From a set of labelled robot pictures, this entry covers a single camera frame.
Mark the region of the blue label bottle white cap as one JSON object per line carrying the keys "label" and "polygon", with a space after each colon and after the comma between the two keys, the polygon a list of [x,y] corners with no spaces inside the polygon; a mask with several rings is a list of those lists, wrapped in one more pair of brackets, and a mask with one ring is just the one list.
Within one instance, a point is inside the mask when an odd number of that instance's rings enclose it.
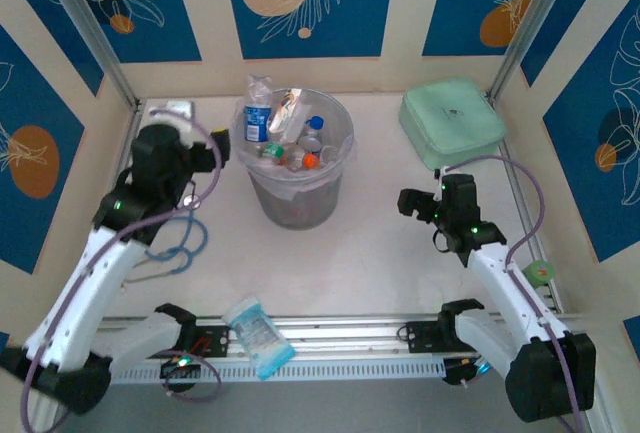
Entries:
{"label": "blue label bottle white cap", "polygon": [[249,75],[244,93],[244,137],[247,142],[264,143],[272,111],[273,88],[268,76]]}

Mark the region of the Pepsi bottle blue cap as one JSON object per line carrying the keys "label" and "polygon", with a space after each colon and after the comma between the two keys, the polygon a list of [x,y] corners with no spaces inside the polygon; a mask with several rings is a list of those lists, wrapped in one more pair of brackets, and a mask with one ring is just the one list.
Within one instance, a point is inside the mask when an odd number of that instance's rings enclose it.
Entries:
{"label": "Pepsi bottle blue cap", "polygon": [[308,153],[318,153],[323,148],[321,131],[324,127],[324,119],[320,116],[310,117],[298,139],[297,144]]}

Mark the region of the grey trash bin with liner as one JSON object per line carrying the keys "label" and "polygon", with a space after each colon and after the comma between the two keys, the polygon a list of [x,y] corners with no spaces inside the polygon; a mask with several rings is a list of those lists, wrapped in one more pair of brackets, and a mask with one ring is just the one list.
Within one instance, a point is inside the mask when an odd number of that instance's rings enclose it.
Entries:
{"label": "grey trash bin with liner", "polygon": [[[334,151],[330,146],[324,146],[324,141],[323,148],[324,151],[320,154],[320,166],[316,169],[321,167],[322,161],[327,163],[334,156]],[[266,216],[275,224],[290,230],[314,228],[331,216],[338,203],[343,175],[311,191],[299,192],[292,200],[287,201],[269,193],[248,171],[247,173]]]}

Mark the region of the clear plastic bin liner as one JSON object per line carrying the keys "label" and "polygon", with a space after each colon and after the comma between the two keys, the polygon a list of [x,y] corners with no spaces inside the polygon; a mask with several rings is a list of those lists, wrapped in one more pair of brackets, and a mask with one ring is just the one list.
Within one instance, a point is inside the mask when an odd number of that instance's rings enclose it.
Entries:
{"label": "clear plastic bin liner", "polygon": [[324,118],[321,138],[324,146],[334,151],[333,158],[321,162],[319,169],[291,172],[284,166],[263,163],[255,150],[244,138],[244,99],[236,103],[231,123],[231,149],[252,177],[269,193],[277,198],[290,201],[299,192],[315,188],[337,180],[345,166],[356,156],[354,125],[346,108],[333,96],[313,89],[304,88],[303,104],[310,108],[311,116]]}

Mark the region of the blue stethoscope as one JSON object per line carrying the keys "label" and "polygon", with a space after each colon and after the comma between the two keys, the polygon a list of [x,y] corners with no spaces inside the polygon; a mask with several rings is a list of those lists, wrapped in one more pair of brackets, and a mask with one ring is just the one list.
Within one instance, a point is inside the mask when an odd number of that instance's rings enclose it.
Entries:
{"label": "blue stethoscope", "polygon": [[[201,206],[200,197],[195,193],[187,195],[183,199],[182,205],[185,207],[186,214],[174,216],[169,219],[169,222],[180,222],[186,224],[184,234],[179,243],[161,252],[146,251],[145,258],[137,263],[135,265],[135,268],[150,262],[171,262],[178,257],[182,257],[184,259],[183,263],[161,273],[151,274],[134,279],[124,279],[122,281],[122,285],[142,283],[184,273],[191,268],[194,259],[204,251],[209,243],[209,231],[204,223],[195,217],[195,211]],[[188,242],[191,233],[195,229],[198,229],[200,231],[201,240],[197,247],[190,249],[188,246]]]}

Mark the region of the mint green zip case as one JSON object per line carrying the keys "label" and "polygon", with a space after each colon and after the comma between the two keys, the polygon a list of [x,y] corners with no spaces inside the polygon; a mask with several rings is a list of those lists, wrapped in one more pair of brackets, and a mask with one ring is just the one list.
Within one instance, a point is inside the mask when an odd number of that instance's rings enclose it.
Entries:
{"label": "mint green zip case", "polygon": [[493,153],[506,134],[485,93],[468,78],[448,78],[403,95],[399,123],[430,170]]}

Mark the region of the green tape roll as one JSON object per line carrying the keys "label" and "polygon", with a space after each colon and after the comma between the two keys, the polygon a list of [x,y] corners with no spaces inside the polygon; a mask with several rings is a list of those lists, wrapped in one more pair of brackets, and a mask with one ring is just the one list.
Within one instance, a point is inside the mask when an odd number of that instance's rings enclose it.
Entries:
{"label": "green tape roll", "polygon": [[545,260],[535,260],[522,269],[525,278],[533,288],[547,285],[555,277],[555,269]]}

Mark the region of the black right controller board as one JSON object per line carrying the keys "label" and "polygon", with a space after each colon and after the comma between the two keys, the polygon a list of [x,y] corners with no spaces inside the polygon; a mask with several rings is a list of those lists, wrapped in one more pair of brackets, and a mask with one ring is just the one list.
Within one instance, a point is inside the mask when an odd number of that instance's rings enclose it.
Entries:
{"label": "black right controller board", "polygon": [[463,387],[468,387],[492,369],[484,357],[445,359],[444,366],[443,381],[451,386]]}

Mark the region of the black controller board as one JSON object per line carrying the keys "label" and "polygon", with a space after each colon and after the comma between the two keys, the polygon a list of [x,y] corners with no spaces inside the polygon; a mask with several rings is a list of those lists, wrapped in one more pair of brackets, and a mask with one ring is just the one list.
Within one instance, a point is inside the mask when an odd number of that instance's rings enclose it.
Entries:
{"label": "black controller board", "polygon": [[174,357],[160,366],[160,379],[198,379],[201,365],[187,357]]}
{"label": "black controller board", "polygon": [[492,369],[484,357],[445,359],[444,366],[443,381],[451,386],[463,387],[468,387]]}

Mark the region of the blue wet wipes packet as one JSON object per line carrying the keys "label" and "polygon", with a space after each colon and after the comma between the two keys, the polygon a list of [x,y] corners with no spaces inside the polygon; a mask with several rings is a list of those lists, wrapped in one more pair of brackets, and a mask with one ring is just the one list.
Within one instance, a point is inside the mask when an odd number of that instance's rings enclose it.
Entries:
{"label": "blue wet wipes packet", "polygon": [[267,380],[295,356],[295,349],[265,313],[256,296],[240,301],[223,316],[256,370]]}

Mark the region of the black left controller board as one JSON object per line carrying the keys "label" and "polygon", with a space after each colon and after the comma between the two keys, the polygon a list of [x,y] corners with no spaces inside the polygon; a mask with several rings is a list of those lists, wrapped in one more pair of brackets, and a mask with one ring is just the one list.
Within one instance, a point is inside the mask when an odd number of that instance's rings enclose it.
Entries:
{"label": "black left controller board", "polygon": [[198,379],[201,365],[187,357],[174,357],[160,366],[160,379]]}

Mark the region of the aluminium table side rail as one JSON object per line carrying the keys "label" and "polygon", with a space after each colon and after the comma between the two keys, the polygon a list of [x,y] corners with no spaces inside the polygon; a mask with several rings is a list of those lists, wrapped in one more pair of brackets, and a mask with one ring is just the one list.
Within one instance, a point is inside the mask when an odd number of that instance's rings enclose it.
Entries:
{"label": "aluminium table side rail", "polygon": [[115,170],[116,175],[119,175],[120,172],[128,165],[131,145],[140,128],[140,123],[142,121],[143,114],[144,114],[144,105],[138,104],[132,113],[132,117],[129,121],[127,130],[126,130],[124,143],[123,143],[121,153],[117,162],[116,170]]}
{"label": "aluminium table side rail", "polygon": [[[535,192],[532,204],[529,204],[525,199],[524,187],[531,186],[531,181],[519,168],[510,163],[504,163],[503,169],[508,183],[507,199],[505,200],[508,215],[506,223],[499,223],[499,225],[508,240],[508,245],[513,246],[533,229],[539,213],[539,203]],[[539,234],[535,233],[527,239],[516,250],[514,258],[521,270],[534,261],[547,260]],[[552,312],[555,314],[566,313],[554,279],[550,280],[547,285],[537,288],[536,291]]]}

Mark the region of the aluminium front rail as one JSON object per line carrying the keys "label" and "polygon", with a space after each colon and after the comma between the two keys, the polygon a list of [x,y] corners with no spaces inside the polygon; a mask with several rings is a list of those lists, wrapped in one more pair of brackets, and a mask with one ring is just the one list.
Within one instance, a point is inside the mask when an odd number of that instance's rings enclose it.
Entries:
{"label": "aluminium front rail", "polygon": [[[436,321],[437,315],[273,317],[279,331],[291,342],[296,357],[303,359],[373,358],[408,354],[408,344],[398,330],[407,322]],[[583,318],[561,314],[571,331],[586,332]],[[142,317],[112,317],[102,321],[97,340],[114,340],[117,333],[136,325]],[[227,340],[227,359],[246,360],[234,333]]]}

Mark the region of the aluminium frame post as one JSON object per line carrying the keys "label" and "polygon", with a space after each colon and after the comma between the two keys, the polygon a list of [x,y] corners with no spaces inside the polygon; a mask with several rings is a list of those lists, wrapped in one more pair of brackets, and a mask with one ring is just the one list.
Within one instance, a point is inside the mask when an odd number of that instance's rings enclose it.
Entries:
{"label": "aluminium frame post", "polygon": [[492,106],[498,103],[512,76],[519,69],[555,1],[531,0],[520,26],[506,50],[494,80],[486,92],[486,99]]}
{"label": "aluminium frame post", "polygon": [[134,93],[108,38],[86,0],[59,0],[83,42],[108,77],[124,103],[136,111],[139,98]]}

